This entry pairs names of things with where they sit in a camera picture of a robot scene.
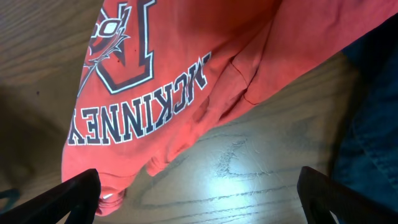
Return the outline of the orange printed t-shirt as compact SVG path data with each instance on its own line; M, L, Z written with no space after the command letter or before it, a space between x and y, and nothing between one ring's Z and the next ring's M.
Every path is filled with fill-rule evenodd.
M95 214L377 27L393 0L105 0L83 63L62 179L96 169Z

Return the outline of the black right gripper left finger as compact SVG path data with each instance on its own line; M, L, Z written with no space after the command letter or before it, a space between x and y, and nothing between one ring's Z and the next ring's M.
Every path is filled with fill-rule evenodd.
M66 217L66 223L92 224L100 192L97 170L88 169L3 213L1 223L53 224Z

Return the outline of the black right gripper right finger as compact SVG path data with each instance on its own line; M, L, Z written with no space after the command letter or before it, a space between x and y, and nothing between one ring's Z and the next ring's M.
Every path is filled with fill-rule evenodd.
M303 166L297 192L308 223L397 223L397 212Z

